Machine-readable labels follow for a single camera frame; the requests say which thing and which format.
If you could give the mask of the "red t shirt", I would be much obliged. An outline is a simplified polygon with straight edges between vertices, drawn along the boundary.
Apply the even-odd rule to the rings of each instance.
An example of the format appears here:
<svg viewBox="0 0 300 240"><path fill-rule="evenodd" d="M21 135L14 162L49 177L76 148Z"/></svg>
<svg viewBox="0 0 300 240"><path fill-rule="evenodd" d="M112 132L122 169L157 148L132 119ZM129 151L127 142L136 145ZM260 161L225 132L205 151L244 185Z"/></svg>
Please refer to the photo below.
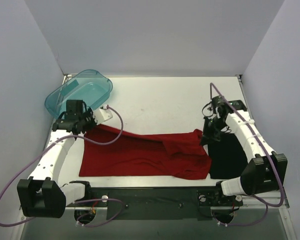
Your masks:
<svg viewBox="0 0 300 240"><path fill-rule="evenodd" d="M212 160L202 131L134 134L99 125L85 134L80 177L172 176L203 180Z"/></svg>

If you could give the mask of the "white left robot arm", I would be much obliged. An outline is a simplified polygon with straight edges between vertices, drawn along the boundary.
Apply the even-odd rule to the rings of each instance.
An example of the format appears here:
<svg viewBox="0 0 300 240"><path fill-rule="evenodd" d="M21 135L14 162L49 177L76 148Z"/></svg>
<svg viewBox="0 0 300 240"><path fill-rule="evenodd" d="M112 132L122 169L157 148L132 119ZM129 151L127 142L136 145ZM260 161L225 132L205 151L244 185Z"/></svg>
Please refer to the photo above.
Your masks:
<svg viewBox="0 0 300 240"><path fill-rule="evenodd" d="M17 193L26 217L60 218L68 205L77 201L88 206L93 200L89 182L71 180L58 184L68 152L79 134L96 125L93 111L83 100L67 100L66 109L52 125L49 143L40 161L29 175L17 184Z"/></svg>

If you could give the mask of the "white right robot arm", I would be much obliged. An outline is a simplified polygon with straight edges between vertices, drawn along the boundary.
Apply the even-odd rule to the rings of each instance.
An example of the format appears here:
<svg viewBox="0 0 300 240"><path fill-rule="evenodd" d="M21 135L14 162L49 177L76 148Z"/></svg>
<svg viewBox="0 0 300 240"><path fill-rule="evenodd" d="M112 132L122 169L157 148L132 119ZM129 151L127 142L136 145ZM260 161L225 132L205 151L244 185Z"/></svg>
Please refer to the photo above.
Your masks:
<svg viewBox="0 0 300 240"><path fill-rule="evenodd" d="M209 102L211 115L204 117L202 146L219 142L227 128L238 140L247 159L240 176L220 181L213 199L219 205L226 204L231 196L256 194L279 190L284 193L283 183L288 160L283 153L276 153L264 140L241 100L227 101L215 96Z"/></svg>

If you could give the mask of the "folded black t shirt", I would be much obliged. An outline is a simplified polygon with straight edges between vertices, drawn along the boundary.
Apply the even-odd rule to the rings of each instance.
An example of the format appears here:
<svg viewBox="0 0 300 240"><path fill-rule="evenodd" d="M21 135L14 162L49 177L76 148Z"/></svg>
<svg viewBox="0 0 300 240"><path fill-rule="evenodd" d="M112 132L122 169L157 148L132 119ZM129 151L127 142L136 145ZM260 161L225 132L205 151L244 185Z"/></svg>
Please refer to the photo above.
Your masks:
<svg viewBox="0 0 300 240"><path fill-rule="evenodd" d="M207 145L211 158L210 178L227 180L240 177L248 164L247 156L233 133L225 133L220 141Z"/></svg>

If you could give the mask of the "teal plastic bin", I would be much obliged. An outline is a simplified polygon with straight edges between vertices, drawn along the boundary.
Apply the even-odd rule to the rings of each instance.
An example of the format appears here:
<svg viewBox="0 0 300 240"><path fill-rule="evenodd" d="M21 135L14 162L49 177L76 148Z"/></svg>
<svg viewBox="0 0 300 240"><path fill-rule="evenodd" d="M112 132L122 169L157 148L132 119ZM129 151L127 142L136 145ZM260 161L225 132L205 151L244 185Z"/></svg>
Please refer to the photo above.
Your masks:
<svg viewBox="0 0 300 240"><path fill-rule="evenodd" d="M113 83L97 70L86 69L51 92L44 106L53 118L66 110L68 100L82 100L92 110L99 108L110 97Z"/></svg>

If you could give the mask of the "aluminium frame rail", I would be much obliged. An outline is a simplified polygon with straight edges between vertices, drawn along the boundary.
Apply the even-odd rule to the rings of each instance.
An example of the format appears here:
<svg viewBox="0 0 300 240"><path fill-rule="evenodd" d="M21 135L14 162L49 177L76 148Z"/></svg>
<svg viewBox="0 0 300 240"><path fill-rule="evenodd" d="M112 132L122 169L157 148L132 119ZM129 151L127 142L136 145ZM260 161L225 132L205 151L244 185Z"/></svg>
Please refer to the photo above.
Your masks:
<svg viewBox="0 0 300 240"><path fill-rule="evenodd" d="M258 195L257 197L242 195L242 201L244 205L248 206L261 206L264 205L264 202L270 204L270 208L273 208L273 205L278 205L281 201L279 195Z"/></svg>

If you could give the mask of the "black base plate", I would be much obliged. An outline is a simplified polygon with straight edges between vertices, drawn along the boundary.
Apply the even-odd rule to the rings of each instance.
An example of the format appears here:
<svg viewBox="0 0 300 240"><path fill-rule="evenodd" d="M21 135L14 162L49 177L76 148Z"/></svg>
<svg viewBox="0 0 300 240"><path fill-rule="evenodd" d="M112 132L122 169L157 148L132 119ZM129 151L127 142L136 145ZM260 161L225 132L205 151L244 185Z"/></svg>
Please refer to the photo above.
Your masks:
<svg viewBox="0 0 300 240"><path fill-rule="evenodd" d="M105 210L115 220L207 221L230 218L243 206L239 196L220 195L216 187L91 188L87 197L70 204L76 216L90 221Z"/></svg>

